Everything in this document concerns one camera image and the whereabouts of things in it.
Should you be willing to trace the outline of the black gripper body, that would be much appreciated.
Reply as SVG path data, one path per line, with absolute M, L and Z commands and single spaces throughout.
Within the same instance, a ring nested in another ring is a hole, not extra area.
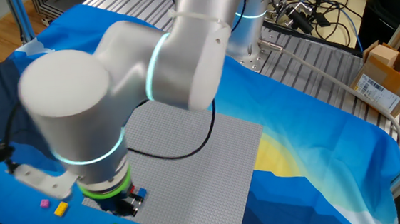
M 111 197 L 111 198 L 106 198 L 106 199 L 99 199 L 98 204 L 99 207 L 104 210 L 104 211 L 110 211 L 114 215 L 118 215 L 116 212 L 116 205 L 119 203 L 130 203 L 131 204 L 131 195 L 129 191 L 122 191 L 118 193 L 117 195 Z

